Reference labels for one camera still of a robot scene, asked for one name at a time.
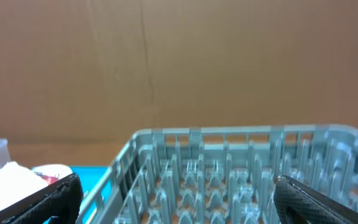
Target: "dish rack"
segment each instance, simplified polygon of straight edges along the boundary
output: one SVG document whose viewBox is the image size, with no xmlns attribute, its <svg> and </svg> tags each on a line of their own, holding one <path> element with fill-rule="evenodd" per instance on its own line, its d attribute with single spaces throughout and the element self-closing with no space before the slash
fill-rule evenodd
<svg viewBox="0 0 358 224">
<path fill-rule="evenodd" d="M 87 196 L 77 223 L 278 224 L 272 195 L 284 174 L 358 212 L 358 129 L 140 130 Z"/>
</svg>

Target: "white object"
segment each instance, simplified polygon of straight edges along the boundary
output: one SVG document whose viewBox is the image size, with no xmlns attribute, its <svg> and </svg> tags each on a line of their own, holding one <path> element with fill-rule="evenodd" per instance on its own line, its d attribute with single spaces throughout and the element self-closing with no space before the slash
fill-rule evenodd
<svg viewBox="0 0 358 224">
<path fill-rule="evenodd" d="M 48 183 L 17 162 L 8 162 L 0 169 L 0 211 L 36 193 Z"/>
<path fill-rule="evenodd" d="M 70 167 L 63 164 L 48 164 L 37 166 L 34 167 L 32 171 L 50 177 L 58 177 L 59 180 L 73 173 Z"/>
</svg>

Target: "brown wall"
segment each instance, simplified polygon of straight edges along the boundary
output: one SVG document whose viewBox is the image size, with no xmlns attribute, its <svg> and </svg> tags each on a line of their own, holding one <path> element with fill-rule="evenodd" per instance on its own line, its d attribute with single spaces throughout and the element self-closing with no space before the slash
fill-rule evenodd
<svg viewBox="0 0 358 224">
<path fill-rule="evenodd" d="M 0 138 L 358 127 L 356 0 L 0 0 Z"/>
</svg>

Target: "gray dish rack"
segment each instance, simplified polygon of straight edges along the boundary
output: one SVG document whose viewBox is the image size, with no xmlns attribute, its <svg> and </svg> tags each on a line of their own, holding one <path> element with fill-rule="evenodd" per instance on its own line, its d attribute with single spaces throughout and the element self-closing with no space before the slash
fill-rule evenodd
<svg viewBox="0 0 358 224">
<path fill-rule="evenodd" d="M 77 223 L 278 224 L 272 195 L 282 174 L 358 212 L 358 129 L 140 130 L 85 198 Z M 107 185 L 111 194 L 102 198 Z"/>
</svg>

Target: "cardboard backdrop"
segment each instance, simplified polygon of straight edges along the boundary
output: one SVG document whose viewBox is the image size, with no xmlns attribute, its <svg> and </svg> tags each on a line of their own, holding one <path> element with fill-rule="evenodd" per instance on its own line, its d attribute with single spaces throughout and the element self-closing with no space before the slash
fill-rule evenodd
<svg viewBox="0 0 358 224">
<path fill-rule="evenodd" d="M 0 138 L 358 127 L 356 0 L 0 0 Z"/>
</svg>

